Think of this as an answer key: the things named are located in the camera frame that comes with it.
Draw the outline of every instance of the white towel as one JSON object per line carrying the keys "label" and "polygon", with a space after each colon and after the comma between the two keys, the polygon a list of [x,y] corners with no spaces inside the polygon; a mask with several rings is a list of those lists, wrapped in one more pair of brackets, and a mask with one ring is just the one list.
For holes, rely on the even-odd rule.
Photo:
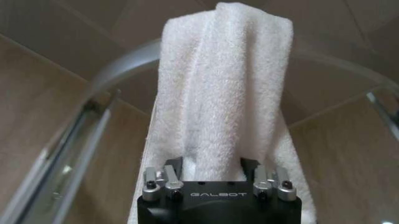
{"label": "white towel", "polygon": [[314,208],[278,109],[292,43],[288,19],[240,3],[170,19],[161,34],[158,89],[133,195],[142,171],[182,156],[182,180],[244,180],[238,159],[288,169],[302,200]]}

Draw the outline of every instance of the towel fold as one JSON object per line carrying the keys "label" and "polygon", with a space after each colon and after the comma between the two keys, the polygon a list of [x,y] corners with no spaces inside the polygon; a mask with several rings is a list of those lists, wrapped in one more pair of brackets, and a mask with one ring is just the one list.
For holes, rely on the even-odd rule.
{"label": "towel fold", "polygon": [[244,180],[240,157],[282,166],[302,200],[301,223],[314,223],[278,109],[290,43],[290,21],[240,3],[167,20],[129,224],[137,222],[143,168],[178,156],[185,181]]}

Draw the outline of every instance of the tile grout line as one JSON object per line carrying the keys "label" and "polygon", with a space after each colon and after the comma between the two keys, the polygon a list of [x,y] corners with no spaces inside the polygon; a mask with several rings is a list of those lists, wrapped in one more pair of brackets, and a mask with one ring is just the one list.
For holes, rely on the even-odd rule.
{"label": "tile grout line", "polygon": [[[35,53],[34,51],[31,51],[27,47],[25,47],[23,45],[21,45],[19,43],[17,43],[14,40],[11,40],[10,38],[7,38],[6,36],[3,36],[2,34],[0,34],[0,38],[3,39],[3,41],[6,41],[7,43],[10,43],[13,46],[15,46],[17,48],[19,48],[29,56],[31,56],[33,58],[38,59],[39,61],[42,61],[43,63],[47,63],[49,66],[54,66],[57,69],[59,69],[61,72],[63,72],[66,75],[71,76],[73,78],[75,78],[79,82],[87,84],[87,81],[81,78],[75,73],[73,73],[71,71],[69,71],[66,68],[63,68],[62,66],[59,66],[57,63],[54,63],[53,61],[50,61],[46,57],[43,57],[42,55],[39,55],[38,53]],[[138,108],[135,108],[133,105],[130,105],[127,102],[125,102],[122,99],[118,99],[119,102],[122,102],[123,104],[126,104],[130,108],[133,108],[138,113],[141,113],[142,115],[145,115],[146,117],[149,117],[149,114],[146,114],[143,111],[141,111]]]}
{"label": "tile grout line", "polygon": [[316,117],[321,116],[322,114],[325,114],[328,111],[330,110],[334,110],[336,108],[338,108],[340,106],[342,106],[344,104],[348,104],[350,102],[354,102],[356,100],[361,99],[365,97],[365,94],[372,92],[372,91],[376,91],[377,89],[380,89],[381,87],[380,86],[376,86],[376,87],[372,87],[370,89],[362,91],[361,93],[356,94],[354,96],[352,96],[350,98],[342,100],[338,104],[320,110],[318,112],[316,112],[314,114],[312,114],[309,117],[304,118],[302,120],[300,121],[296,121],[293,122],[292,124],[289,124],[286,127],[288,129],[289,128],[293,128],[298,125],[301,125],[302,123],[305,123],[306,121],[314,119]]}
{"label": "tile grout line", "polygon": [[341,1],[342,1],[342,4],[344,4],[345,7],[346,7],[346,10],[348,10],[349,14],[350,14],[350,17],[352,17],[352,20],[353,20],[353,23],[354,23],[357,32],[358,32],[358,34],[360,34],[360,37],[361,37],[361,39],[362,39],[362,41],[364,41],[366,47],[373,51],[370,41],[369,41],[366,35],[364,34],[364,32],[362,32],[362,30],[361,30],[361,27],[360,27],[358,21],[357,21],[357,19],[356,19],[354,13],[353,13],[353,11],[352,11],[352,9],[350,9],[349,3],[348,3],[346,0],[341,0]]}

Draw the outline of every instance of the tiled wall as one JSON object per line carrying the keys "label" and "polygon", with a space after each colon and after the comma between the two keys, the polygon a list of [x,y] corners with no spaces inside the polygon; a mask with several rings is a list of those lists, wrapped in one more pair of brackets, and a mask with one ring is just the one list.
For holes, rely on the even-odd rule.
{"label": "tiled wall", "polygon": [[[242,2],[289,18],[294,32],[329,35],[372,49],[393,62],[397,60],[397,0]],[[82,78],[90,79],[99,68],[125,51],[159,37],[169,18],[209,10],[216,3],[216,0],[0,0],[0,32]],[[337,86],[330,86],[322,77],[346,85],[338,93],[338,101],[370,87],[361,77],[334,75],[332,72],[320,74],[317,66],[305,66],[298,66],[301,72],[290,69],[293,75],[286,76],[285,95],[308,89],[322,91],[318,96],[324,98],[318,101],[300,102],[302,111],[308,113],[322,109],[324,102],[336,100]],[[154,86],[155,70],[123,83],[122,98],[146,113],[150,112]],[[294,101],[282,104],[289,106]],[[285,116],[296,121],[306,114],[300,117],[288,111]]]}

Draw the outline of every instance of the black screw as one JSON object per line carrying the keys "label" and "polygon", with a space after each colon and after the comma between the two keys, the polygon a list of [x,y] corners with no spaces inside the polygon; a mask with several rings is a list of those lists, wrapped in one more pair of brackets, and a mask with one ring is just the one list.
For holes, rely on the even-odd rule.
{"label": "black screw", "polygon": [[265,201],[266,200],[266,193],[264,191],[258,192],[257,199],[258,199],[258,201]]}
{"label": "black screw", "polygon": [[154,189],[155,188],[155,182],[154,181],[146,181],[146,189]]}
{"label": "black screw", "polygon": [[173,190],[173,191],[171,191],[170,199],[171,199],[173,201],[181,201],[181,199],[182,199],[182,194],[181,194],[181,192],[179,192],[178,190]]}
{"label": "black screw", "polygon": [[292,189],[290,181],[282,181],[281,186],[282,186],[282,188]]}

